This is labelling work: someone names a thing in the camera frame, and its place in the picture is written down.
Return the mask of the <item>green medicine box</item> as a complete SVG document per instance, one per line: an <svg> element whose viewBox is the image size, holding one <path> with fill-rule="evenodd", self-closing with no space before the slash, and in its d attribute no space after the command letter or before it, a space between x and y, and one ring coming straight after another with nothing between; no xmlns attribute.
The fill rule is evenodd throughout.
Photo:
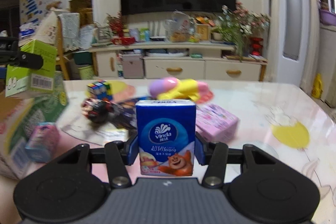
<svg viewBox="0 0 336 224"><path fill-rule="evenodd" d="M20 47L19 64L8 65L6 97L33 98L54 90L57 49L40 40Z"/></svg>

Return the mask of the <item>pink sticker box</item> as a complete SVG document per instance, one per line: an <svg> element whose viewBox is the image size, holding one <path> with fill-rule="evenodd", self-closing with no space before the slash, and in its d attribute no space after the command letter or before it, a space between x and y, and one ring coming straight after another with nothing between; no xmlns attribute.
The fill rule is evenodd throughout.
<svg viewBox="0 0 336 224"><path fill-rule="evenodd" d="M197 107L196 132L211 143L228 143L236 134L240 119L216 104Z"/></svg>

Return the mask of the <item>blue vinda tissue pack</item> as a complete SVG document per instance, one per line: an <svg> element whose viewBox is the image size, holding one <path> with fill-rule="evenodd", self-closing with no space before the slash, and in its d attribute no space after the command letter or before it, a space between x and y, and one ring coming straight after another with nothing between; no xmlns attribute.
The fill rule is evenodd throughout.
<svg viewBox="0 0 336 224"><path fill-rule="evenodd" d="M141 100L135 113L141 174L191 176L196 104L189 100Z"/></svg>

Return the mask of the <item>pink blue small box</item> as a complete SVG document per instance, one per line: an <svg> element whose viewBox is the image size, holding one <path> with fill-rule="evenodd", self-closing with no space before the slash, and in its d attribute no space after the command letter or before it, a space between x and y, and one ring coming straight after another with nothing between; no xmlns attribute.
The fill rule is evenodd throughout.
<svg viewBox="0 0 336 224"><path fill-rule="evenodd" d="M60 133L56 124L39 123L25 146L27 156L33 162L49 162L55 154L59 140Z"/></svg>

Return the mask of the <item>cartoon doll figure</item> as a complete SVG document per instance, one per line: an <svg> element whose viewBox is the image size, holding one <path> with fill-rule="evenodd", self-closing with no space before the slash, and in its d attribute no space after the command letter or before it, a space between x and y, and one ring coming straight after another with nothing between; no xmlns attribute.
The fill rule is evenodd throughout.
<svg viewBox="0 0 336 224"><path fill-rule="evenodd" d="M113 104L109 101L87 98L81 103L81 113L95 124L106 122L109 113L112 112Z"/></svg>

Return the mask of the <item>rubiks cube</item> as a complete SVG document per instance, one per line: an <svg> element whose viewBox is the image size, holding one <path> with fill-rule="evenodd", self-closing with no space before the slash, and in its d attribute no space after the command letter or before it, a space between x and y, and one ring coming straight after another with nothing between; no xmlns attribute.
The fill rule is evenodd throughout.
<svg viewBox="0 0 336 224"><path fill-rule="evenodd" d="M102 101L112 101L113 94L110 83L105 80L99 80L87 85L89 98L94 98Z"/></svg>

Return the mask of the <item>green waste bin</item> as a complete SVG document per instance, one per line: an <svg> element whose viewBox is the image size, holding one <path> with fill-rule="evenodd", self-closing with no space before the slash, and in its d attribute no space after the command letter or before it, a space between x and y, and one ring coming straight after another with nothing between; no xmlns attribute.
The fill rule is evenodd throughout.
<svg viewBox="0 0 336 224"><path fill-rule="evenodd" d="M91 80L95 76L92 65L82 65L78 67L79 75L82 80Z"/></svg>

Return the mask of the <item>yellow pink water gun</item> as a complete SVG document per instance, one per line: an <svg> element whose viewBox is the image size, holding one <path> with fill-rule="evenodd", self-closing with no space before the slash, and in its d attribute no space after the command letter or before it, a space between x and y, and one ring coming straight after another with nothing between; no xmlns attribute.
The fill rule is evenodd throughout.
<svg viewBox="0 0 336 224"><path fill-rule="evenodd" d="M175 77L154 80L149 85L149 94L157 100L191 100L196 104L209 102L214 97L208 83Z"/></svg>

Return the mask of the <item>pink storage box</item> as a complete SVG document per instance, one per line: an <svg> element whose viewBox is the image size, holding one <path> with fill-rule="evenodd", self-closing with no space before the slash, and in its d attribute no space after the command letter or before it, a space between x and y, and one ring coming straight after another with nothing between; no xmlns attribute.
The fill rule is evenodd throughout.
<svg viewBox="0 0 336 224"><path fill-rule="evenodd" d="M145 73L142 55L122 55L121 63L123 67L123 76L125 79L144 78Z"/></svg>

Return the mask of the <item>cream tv cabinet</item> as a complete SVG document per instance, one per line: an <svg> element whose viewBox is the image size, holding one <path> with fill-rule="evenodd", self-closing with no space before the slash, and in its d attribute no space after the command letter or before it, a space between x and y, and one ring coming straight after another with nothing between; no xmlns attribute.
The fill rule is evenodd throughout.
<svg viewBox="0 0 336 224"><path fill-rule="evenodd" d="M117 55L130 50L187 50L186 56L143 56L146 79L174 76L179 79L263 81L268 60L264 57L235 56L235 47L211 42L143 42L129 46L95 46L92 53L94 72L100 78L118 77Z"/></svg>

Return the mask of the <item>red gift box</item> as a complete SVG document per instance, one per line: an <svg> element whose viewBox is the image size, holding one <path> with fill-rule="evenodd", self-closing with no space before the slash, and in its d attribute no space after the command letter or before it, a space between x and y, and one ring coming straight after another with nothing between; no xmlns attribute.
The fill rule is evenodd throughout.
<svg viewBox="0 0 336 224"><path fill-rule="evenodd" d="M113 37L112 43L116 46L129 46L135 43L134 37Z"/></svg>

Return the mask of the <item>red vase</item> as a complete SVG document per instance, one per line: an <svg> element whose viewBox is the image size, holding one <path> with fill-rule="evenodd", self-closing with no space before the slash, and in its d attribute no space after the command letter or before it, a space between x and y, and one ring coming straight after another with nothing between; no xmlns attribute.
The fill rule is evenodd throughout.
<svg viewBox="0 0 336 224"><path fill-rule="evenodd" d="M261 56L263 49L263 38L250 37L251 55Z"/></svg>

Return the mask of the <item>framed certificate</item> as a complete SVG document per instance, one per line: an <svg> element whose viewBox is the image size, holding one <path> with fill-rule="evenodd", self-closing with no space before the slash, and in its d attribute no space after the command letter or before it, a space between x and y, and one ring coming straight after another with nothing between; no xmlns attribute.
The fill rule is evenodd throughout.
<svg viewBox="0 0 336 224"><path fill-rule="evenodd" d="M200 41L210 41L211 39L211 27L208 24L197 24L196 32Z"/></svg>

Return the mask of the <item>potted flower plant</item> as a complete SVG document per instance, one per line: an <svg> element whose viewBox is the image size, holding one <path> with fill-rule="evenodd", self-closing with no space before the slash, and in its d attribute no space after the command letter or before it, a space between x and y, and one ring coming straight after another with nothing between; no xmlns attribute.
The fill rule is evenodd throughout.
<svg viewBox="0 0 336 224"><path fill-rule="evenodd" d="M218 16L211 31L219 33L223 41L234 43L236 54L242 61L249 48L249 39L258 35L263 36L269 25L268 14L249 11L241 2L236 2L235 10L222 5L222 15Z"/></svg>

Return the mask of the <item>white air conditioner tower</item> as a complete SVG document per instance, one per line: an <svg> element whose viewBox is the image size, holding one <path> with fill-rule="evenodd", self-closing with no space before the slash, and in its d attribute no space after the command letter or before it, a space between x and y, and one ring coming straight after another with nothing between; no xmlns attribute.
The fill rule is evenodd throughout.
<svg viewBox="0 0 336 224"><path fill-rule="evenodd" d="M318 0L273 0L276 28L273 79L309 92L319 51Z"/></svg>

